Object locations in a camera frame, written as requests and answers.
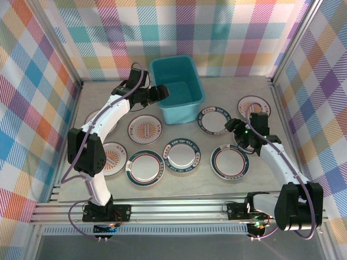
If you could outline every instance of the plastic container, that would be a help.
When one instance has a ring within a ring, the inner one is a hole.
[[[154,86],[165,85],[170,96],[158,102],[165,123],[182,124],[196,120],[205,100],[200,77],[188,55],[156,58],[151,61]]]

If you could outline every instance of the decorative plate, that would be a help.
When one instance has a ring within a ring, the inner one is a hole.
[[[258,104],[254,104],[250,108],[250,112],[266,112],[268,116],[271,115],[271,107],[268,102],[266,102],[264,99],[258,96],[244,96],[240,99],[239,103],[237,103],[237,108],[239,109],[240,114],[246,118],[246,110],[247,107],[252,103],[259,103],[261,107]]]
[[[186,138],[178,138],[166,145],[163,158],[171,170],[190,172],[199,164],[201,154],[196,143]]]
[[[197,123],[205,133],[220,135],[228,132],[224,125],[231,118],[223,108],[207,107],[199,113]]]
[[[158,153],[142,150],[129,158],[125,170],[132,183],[138,186],[151,186],[160,180],[165,165]]]
[[[130,139],[140,145],[155,142],[162,135],[162,131],[162,123],[152,115],[140,115],[134,118],[128,126]]]
[[[247,155],[234,145],[221,145],[211,155],[211,166],[225,180],[239,180],[249,168]]]
[[[85,120],[85,124],[88,123],[89,121],[91,121],[99,111],[100,110],[98,109],[98,110],[91,112],[89,114],[89,116],[87,116],[87,118]],[[112,134],[114,132],[114,130],[117,128],[117,126],[118,126],[118,122],[111,128],[111,131],[108,134]]]
[[[233,133],[233,138],[234,138],[234,141],[235,141],[235,143],[236,143],[236,146],[239,144],[239,140],[236,138],[236,136],[235,136],[235,133]],[[253,148],[251,148],[251,146],[249,145],[246,149],[243,149],[242,147],[241,147],[241,145],[239,145],[239,146],[237,146],[238,147],[238,149],[240,149],[240,150],[242,150],[242,151],[244,151],[244,152],[246,152],[246,153],[252,153],[253,152]]]
[[[107,142],[104,144],[104,150],[106,154],[104,176],[112,176],[119,173],[126,164],[126,149],[117,142]]]

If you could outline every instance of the plaid wallpaper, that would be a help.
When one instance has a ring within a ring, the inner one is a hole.
[[[309,7],[310,3],[311,3],[311,0],[305,0],[305,3],[301,6],[299,15],[295,19],[293,27],[290,30],[290,32],[289,32],[289,34],[288,34],[288,36],[286,38],[285,43],[281,47],[281,51],[280,51],[279,55],[277,56],[275,64],[272,67],[271,72],[267,76],[272,77],[275,74],[275,72],[276,72],[276,70],[277,70],[277,68],[278,68],[278,66],[279,66],[279,64],[280,64],[280,62],[281,62],[281,60],[282,60],[282,58],[283,58],[287,48],[288,48],[288,45],[289,45],[290,41],[292,40],[294,34],[296,33],[296,31],[297,31],[297,29],[299,27],[299,24],[301,22],[301,19],[303,18],[304,14],[306,13],[307,8]]]
[[[0,259],[19,259],[77,87],[24,0],[0,0]]]
[[[279,92],[306,176],[347,257],[347,1],[325,0],[295,51]]]
[[[294,7],[308,5],[304,0],[40,2],[85,80],[125,79],[134,61],[148,67],[152,59],[180,54],[193,57],[201,76],[265,75],[280,53],[279,39],[288,37],[284,29]]]

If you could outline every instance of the metal extrusion frame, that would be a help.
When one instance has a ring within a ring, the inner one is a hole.
[[[66,54],[61,45],[57,34],[49,23],[49,20],[44,13],[37,0],[26,0],[34,15],[39,20],[39,23],[44,28],[53,47],[56,49],[59,56],[63,59],[69,73],[74,80],[82,86],[80,77],[77,74],[71,60]],[[303,18],[298,32],[290,42],[290,46],[282,59],[280,66],[276,70],[272,82],[275,87],[272,88],[273,97],[275,99],[277,110],[279,111],[282,125],[286,131],[288,140],[290,141],[291,149],[300,169],[302,166],[295,150],[293,136],[288,131],[288,124],[285,120],[285,115],[280,107],[280,99],[276,86],[278,81],[288,66],[289,60],[293,56],[298,44],[304,36],[309,24],[312,22],[314,15],[318,11],[323,0],[313,0],[310,4],[305,17]],[[80,92],[76,102],[73,118],[70,121],[70,126],[74,124],[77,115]],[[66,141],[63,152],[61,153],[60,162],[66,156]],[[58,203],[57,197],[59,194],[59,178],[62,172],[62,164],[54,173],[54,181],[52,181],[51,192],[47,194],[47,203],[39,203],[34,211],[30,232],[27,233],[27,246],[23,250],[21,259],[35,259],[40,240],[42,236],[53,235],[80,235],[69,224],[67,212],[73,203]],[[112,235],[196,235],[196,234],[238,234],[246,235],[248,233],[247,223],[245,220],[228,220],[228,216],[222,212],[222,205],[225,202],[244,202],[245,193],[239,194],[216,194],[211,196],[189,196],[189,197],[170,197],[170,198],[153,198],[153,199],[129,199],[117,200],[117,204],[131,204],[132,213],[130,222],[123,223],[117,229],[117,233]],[[72,220],[85,233],[93,234],[94,224],[105,223],[83,223],[83,211],[81,205],[73,208]],[[341,259],[337,243],[329,228],[326,212],[323,212],[323,225],[319,232],[319,238],[322,243],[324,254],[327,259]]]
[[[303,19],[301,20],[298,26],[298,30],[296,31],[293,38],[291,39],[288,45],[288,48],[272,77],[272,81],[275,87],[277,86],[281,76],[284,74],[285,70],[287,69],[289,62],[294,55],[295,50],[299,46],[301,40],[303,39],[306,31],[309,28],[309,25],[311,24],[314,16],[318,12],[319,7],[323,3],[323,1],[324,0],[311,0],[311,3],[306,10],[306,14],[304,15]]]

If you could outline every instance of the white robotic arm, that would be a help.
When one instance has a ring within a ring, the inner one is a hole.
[[[68,162],[83,176],[91,195],[91,200],[85,206],[83,221],[112,221],[117,212],[103,173],[107,158],[102,144],[112,127],[135,104],[146,107],[169,96],[164,85],[141,88],[146,81],[146,76],[142,75],[147,75],[147,72],[140,73],[132,68],[129,79],[111,92],[99,113],[81,128],[72,128],[68,132]]]
[[[289,159],[280,139],[269,134],[266,113],[251,113],[249,122],[252,131],[249,130],[249,125],[240,119],[229,120],[226,129],[234,132],[239,145],[250,145],[254,148],[254,152],[263,158],[278,183],[282,185],[282,189],[278,196],[267,192],[250,192],[246,198],[247,205],[243,209],[247,209],[247,213],[260,211],[274,217],[282,230],[311,229],[312,224],[315,224],[315,227],[321,226],[323,188],[319,183],[311,183],[303,176]],[[242,206],[233,203],[229,205],[228,210],[240,208]],[[312,221],[312,216],[315,216],[315,222]]]
[[[108,99],[107,103],[103,106],[103,108],[100,110],[102,111],[105,107],[110,106],[113,101],[119,99],[121,96],[119,95],[111,95]],[[94,127],[92,128],[90,134],[96,134],[100,140],[101,143],[104,143],[106,136],[114,127],[119,119],[128,113],[130,110],[130,103],[129,100],[123,99],[119,102],[117,102],[115,105],[113,105],[110,109],[108,109],[104,114],[102,114],[97,121],[95,122]],[[95,115],[88,123],[83,125],[81,127],[83,132],[87,132],[90,125],[92,125],[92,122],[94,121]],[[87,182],[89,182],[90,187],[93,192],[93,198],[91,202],[98,206],[105,206],[107,202],[110,200],[111,194],[107,189],[106,181],[104,177],[104,170],[101,172],[95,174],[93,177],[91,177],[89,174],[84,173],[83,171],[79,172],[80,175],[87,178]]]

